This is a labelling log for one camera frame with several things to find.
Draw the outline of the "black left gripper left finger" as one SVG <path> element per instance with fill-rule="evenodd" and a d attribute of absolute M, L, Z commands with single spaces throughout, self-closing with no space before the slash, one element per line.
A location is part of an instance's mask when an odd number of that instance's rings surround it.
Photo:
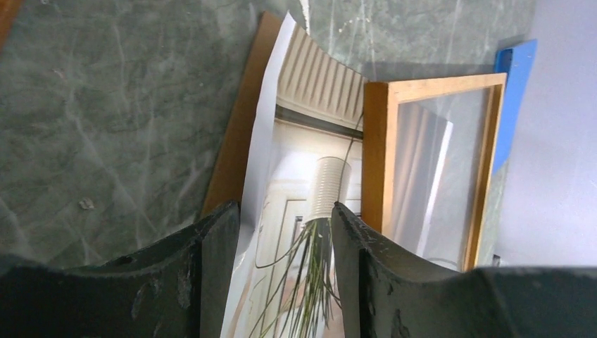
<path fill-rule="evenodd" d="M 219 337 L 239 207 L 103 265 L 59 269 L 1 256 L 2 337 Z"/>

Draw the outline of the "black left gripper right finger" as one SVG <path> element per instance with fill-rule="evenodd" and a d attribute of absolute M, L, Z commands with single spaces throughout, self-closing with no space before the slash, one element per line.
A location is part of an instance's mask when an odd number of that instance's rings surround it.
<path fill-rule="evenodd" d="M 409 252 L 335 203 L 332 232 L 347 337 L 595 337 L 596 269 L 475 268 Z"/>

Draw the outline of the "wooden picture frame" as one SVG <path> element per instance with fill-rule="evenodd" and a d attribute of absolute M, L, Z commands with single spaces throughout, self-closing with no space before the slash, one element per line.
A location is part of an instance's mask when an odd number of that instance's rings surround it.
<path fill-rule="evenodd" d="M 394 201 L 399 105 L 488 89 L 463 269 L 471 270 L 478 265 L 484 208 L 496 153 L 506 79 L 506 73 L 491 73 L 365 84 L 361 212 L 363 220 L 372 229 L 383 232 L 390 225 Z"/>

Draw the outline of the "glossy plant photo print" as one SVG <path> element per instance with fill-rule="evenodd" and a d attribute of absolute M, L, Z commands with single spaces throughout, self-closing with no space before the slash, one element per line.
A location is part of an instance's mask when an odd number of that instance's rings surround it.
<path fill-rule="evenodd" d="M 307 223 L 328 220 L 336 201 L 359 212 L 365 78 L 324 52 L 288 15 L 276 30 L 283 48 L 268 54 L 258 101 L 257 141 L 249 147 L 232 298 L 224 337 L 298 337 L 291 325 L 305 287 Z M 428 101 L 401 106 L 399 125 L 412 142 L 398 150 L 409 185 L 396 188 L 393 241 L 428 261 L 458 270 L 438 249 L 434 217 L 453 123 Z"/>

